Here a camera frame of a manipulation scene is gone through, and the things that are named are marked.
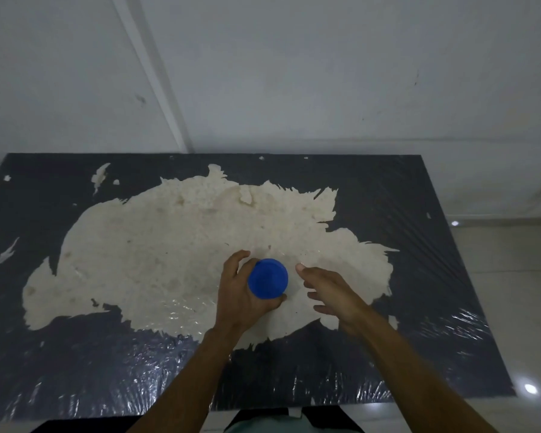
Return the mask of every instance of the wall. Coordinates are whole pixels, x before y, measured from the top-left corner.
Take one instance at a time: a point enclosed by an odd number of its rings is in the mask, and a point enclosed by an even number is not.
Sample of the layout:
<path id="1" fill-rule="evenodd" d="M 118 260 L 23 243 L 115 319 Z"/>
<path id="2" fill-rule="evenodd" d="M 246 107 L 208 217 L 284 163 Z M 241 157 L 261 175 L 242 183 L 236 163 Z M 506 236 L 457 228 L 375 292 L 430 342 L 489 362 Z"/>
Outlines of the wall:
<path id="1" fill-rule="evenodd" d="M 0 0 L 0 158 L 174 152 L 175 121 L 195 152 L 420 153 L 447 214 L 541 217 L 541 0 L 128 1 L 125 32 Z"/>

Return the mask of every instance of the hand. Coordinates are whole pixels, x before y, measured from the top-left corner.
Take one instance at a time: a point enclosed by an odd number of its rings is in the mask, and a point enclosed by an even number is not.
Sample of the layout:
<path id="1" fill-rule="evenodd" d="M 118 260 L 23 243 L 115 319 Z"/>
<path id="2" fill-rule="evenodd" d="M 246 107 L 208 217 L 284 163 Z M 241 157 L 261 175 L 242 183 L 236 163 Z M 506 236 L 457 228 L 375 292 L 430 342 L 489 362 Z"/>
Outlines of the hand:
<path id="1" fill-rule="evenodd" d="M 232 254 L 224 262 L 220 276 L 215 329 L 230 331 L 237 341 L 257 320 L 278 308 L 287 298 L 287 295 L 283 294 L 274 299 L 260 299 L 252 294 L 246 283 L 258 259 L 251 258 L 238 270 L 239 262 L 249 255 L 248 250 L 239 250 Z"/>
<path id="2" fill-rule="evenodd" d="M 310 291 L 307 296 L 324 305 L 313 308 L 325 315 L 339 318 L 340 327 L 351 335 L 356 335 L 356 322 L 371 310 L 337 272 L 319 267 L 305 267 L 301 263 L 295 266 L 296 273 L 304 280 L 304 286 Z"/>

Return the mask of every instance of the floor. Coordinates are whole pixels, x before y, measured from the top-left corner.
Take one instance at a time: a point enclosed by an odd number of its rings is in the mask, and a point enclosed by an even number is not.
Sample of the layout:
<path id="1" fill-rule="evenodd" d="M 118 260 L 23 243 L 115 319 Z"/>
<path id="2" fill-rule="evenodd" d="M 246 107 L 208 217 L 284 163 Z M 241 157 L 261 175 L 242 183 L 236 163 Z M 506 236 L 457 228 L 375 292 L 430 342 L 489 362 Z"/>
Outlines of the floor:
<path id="1" fill-rule="evenodd" d="M 518 394 L 469 402 L 501 432 L 541 432 L 541 226 L 452 232 Z M 537 393 L 528 393 L 525 385 Z M 395 404 L 344 409 L 365 432 L 410 431 Z M 211 413 L 203 431 L 221 430 L 233 416 Z M 26 433 L 38 424 L 0 424 L 0 433 Z"/>

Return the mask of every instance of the blue cup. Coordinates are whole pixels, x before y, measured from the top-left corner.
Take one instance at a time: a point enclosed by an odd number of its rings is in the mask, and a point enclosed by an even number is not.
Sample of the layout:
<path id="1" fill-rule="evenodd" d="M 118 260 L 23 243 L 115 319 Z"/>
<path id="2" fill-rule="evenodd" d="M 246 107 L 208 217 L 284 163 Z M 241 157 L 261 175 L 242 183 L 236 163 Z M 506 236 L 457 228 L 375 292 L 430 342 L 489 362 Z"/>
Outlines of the blue cup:
<path id="1" fill-rule="evenodd" d="M 288 283 L 287 268 L 273 258 L 257 262 L 248 280 L 249 289 L 260 299 L 278 298 L 287 289 Z"/>

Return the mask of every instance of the person's right arm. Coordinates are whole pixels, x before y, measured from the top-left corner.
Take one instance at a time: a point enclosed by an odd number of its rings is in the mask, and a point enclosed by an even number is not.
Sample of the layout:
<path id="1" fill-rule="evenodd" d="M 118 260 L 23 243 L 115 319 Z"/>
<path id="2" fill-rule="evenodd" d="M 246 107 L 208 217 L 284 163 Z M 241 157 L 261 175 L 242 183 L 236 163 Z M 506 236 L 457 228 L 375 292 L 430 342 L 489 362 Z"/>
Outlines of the person's right arm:
<path id="1" fill-rule="evenodd" d="M 337 272 L 296 265 L 319 313 L 361 338 L 375 360 L 405 421 L 417 432 L 496 432 L 458 396 L 381 315 L 365 304 Z"/>

